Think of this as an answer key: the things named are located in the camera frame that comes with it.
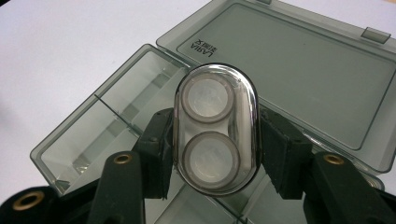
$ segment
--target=brass screw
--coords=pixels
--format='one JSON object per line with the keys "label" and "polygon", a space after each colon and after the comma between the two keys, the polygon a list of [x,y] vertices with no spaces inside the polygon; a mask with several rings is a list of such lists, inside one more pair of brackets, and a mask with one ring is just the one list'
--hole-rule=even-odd
{"label": "brass screw", "polygon": [[334,165],[342,165],[342,164],[344,164],[344,160],[341,157],[336,156],[336,155],[327,154],[327,155],[324,155],[323,158],[324,158],[325,161],[327,161],[327,162],[329,162],[331,164],[334,164]]}
{"label": "brass screw", "polygon": [[21,196],[17,201],[12,204],[12,208],[15,211],[24,211],[32,208],[44,199],[44,192],[41,190],[29,192]]}
{"label": "brass screw", "polygon": [[118,157],[114,158],[114,162],[116,164],[125,164],[131,160],[132,160],[132,156],[127,154],[121,154]]}

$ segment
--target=white surface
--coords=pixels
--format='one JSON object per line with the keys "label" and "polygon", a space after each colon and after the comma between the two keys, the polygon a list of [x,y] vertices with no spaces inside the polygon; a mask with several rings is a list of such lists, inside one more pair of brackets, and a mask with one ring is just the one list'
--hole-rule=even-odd
{"label": "white surface", "polygon": [[[206,2],[12,0],[0,7],[0,203],[47,185],[30,151],[143,44],[155,45]],[[390,0],[286,2],[396,36]]]}

